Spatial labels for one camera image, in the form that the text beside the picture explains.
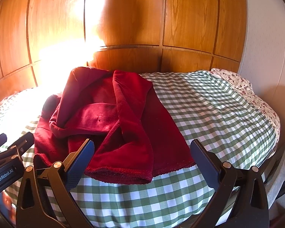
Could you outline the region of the dark red fleece garment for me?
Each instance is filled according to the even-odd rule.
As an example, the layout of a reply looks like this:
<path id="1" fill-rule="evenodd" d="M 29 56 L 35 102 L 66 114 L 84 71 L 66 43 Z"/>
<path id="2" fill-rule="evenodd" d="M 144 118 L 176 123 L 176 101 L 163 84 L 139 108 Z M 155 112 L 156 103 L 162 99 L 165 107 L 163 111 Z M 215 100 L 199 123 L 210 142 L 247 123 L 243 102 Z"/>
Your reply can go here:
<path id="1" fill-rule="evenodd" d="M 85 174 L 106 183 L 147 184 L 195 163 L 152 82 L 121 70 L 73 69 L 63 92 L 44 103 L 34 137 L 37 168 L 91 139 L 95 153 Z"/>

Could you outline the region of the grey upholstered chair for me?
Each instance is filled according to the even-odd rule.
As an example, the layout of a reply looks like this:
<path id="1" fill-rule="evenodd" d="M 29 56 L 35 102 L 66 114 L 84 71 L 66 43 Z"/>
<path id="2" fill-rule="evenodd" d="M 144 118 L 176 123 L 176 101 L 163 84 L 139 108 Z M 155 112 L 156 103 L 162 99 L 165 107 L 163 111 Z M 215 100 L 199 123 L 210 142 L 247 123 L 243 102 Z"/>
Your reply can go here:
<path id="1" fill-rule="evenodd" d="M 273 221 L 285 214 L 285 143 L 265 160 L 262 179 L 265 184 L 269 207 L 269 220 Z"/>

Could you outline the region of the green white checkered bedspread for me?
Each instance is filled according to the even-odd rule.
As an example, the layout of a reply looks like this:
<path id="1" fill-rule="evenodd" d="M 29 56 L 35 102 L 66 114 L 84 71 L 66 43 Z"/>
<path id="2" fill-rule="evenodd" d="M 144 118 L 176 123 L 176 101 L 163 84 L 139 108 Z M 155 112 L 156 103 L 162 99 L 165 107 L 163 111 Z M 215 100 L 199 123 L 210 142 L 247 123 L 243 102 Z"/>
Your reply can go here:
<path id="1" fill-rule="evenodd" d="M 137 74 L 71 71 L 61 93 L 27 89 L 0 102 L 0 133 L 32 132 L 25 165 L 47 167 L 92 139 L 71 195 L 96 227 L 174 227 L 214 194 L 190 155 L 197 139 L 241 169 L 260 166 L 281 123 L 251 83 L 227 70 Z"/>

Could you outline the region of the floral pillow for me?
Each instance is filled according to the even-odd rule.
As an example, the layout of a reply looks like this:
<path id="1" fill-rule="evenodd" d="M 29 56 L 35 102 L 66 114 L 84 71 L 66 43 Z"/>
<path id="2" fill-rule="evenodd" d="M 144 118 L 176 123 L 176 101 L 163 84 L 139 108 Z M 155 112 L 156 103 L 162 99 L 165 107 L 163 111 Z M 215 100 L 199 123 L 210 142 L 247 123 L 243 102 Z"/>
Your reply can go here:
<path id="1" fill-rule="evenodd" d="M 239 93 L 250 104 L 259 109 L 266 116 L 274 128 L 274 133 L 276 135 L 275 145 L 277 146 L 281 133 L 281 122 L 279 116 L 275 110 L 267 104 L 267 102 L 262 100 L 254 93 L 251 82 L 235 72 L 220 68 L 212 68 L 210 73 L 227 81 L 237 93 Z"/>

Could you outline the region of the wooden panel headboard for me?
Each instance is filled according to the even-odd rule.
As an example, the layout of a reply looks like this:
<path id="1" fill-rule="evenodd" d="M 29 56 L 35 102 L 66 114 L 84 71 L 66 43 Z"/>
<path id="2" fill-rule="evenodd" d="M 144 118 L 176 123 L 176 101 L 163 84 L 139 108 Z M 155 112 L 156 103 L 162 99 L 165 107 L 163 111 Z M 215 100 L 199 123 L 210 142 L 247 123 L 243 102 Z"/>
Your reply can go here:
<path id="1" fill-rule="evenodd" d="M 0 0 L 0 101 L 79 66 L 237 72 L 247 0 Z"/>

